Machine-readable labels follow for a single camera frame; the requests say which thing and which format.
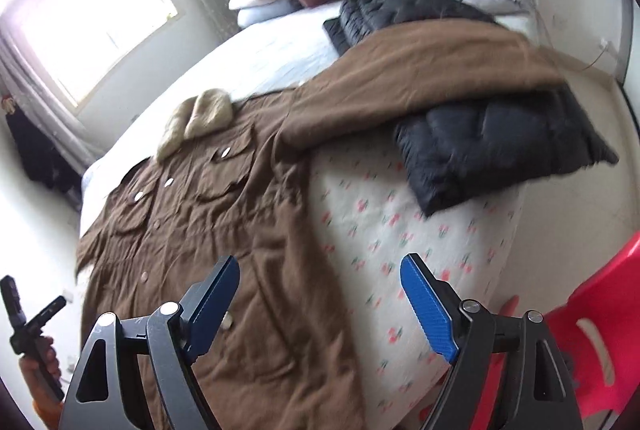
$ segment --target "blue gripper pad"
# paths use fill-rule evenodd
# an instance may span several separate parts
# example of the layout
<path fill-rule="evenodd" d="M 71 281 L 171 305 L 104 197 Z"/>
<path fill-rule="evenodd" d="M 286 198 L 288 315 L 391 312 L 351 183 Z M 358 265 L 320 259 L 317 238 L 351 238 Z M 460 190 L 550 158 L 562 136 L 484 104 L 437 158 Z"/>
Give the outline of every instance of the blue gripper pad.
<path fill-rule="evenodd" d="M 427 279 L 408 255 L 400 264 L 400 282 L 418 322 L 433 349 L 453 363 L 459 349 L 453 339 L 453 323 Z"/>

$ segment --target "bright window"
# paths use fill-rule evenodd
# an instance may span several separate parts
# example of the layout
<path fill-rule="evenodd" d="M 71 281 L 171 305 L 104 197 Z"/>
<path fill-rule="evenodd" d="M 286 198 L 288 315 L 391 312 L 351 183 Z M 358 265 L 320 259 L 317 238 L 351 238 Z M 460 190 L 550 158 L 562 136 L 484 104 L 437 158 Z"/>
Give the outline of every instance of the bright window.
<path fill-rule="evenodd" d="M 77 106 L 124 55 L 176 15 L 170 0 L 43 0 L 21 29 Z"/>

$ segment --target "brown jacket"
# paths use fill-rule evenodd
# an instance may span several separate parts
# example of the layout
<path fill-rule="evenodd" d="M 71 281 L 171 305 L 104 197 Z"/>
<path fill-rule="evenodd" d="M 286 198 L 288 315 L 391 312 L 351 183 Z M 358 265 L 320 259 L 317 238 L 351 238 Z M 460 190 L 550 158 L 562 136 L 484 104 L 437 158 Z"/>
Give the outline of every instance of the brown jacket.
<path fill-rule="evenodd" d="M 95 263 L 83 340 L 101 313 L 147 315 L 235 255 L 232 325 L 193 367 L 222 428 L 363 429 L 342 293 L 307 219 L 306 150 L 446 100 L 561 82 L 522 35 L 451 19 L 374 33 L 304 86 L 248 99 L 227 130 L 112 192 L 78 250 L 79 268 Z M 142 375 L 167 428 L 148 362 Z"/>

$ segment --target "white button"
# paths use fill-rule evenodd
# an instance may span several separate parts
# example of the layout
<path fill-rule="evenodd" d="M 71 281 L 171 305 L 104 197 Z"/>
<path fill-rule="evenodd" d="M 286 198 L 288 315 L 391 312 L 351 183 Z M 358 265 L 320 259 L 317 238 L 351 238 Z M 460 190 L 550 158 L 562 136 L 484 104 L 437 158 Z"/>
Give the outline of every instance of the white button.
<path fill-rule="evenodd" d="M 223 331 L 228 331 L 231 326 L 234 324 L 234 318 L 231 316 L 231 313 L 227 311 L 225 316 L 222 318 L 222 322 L 220 323 L 220 329 Z"/>

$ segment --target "mattress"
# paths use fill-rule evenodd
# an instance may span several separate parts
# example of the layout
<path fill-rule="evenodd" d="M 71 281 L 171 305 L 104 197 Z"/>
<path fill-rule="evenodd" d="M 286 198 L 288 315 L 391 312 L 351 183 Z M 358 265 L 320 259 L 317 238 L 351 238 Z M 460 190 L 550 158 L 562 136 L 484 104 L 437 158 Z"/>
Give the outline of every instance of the mattress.
<path fill-rule="evenodd" d="M 322 23 L 340 4 L 255 24 L 204 57 L 164 92 L 95 163 L 83 180 L 81 233 L 136 164 L 152 155 L 174 107 L 209 88 L 234 100 L 298 86 L 336 60 Z M 527 15 L 500 22 L 536 39 Z M 371 430 L 393 428 L 446 370 L 404 297 L 398 267 L 420 254 L 461 298 L 486 303 L 506 263 L 524 187 L 468 201 L 425 218 L 401 157 L 384 129 L 341 138 L 314 151 L 310 205 L 316 236 L 338 275 L 350 310 Z M 84 298 L 90 269 L 79 277 Z"/>

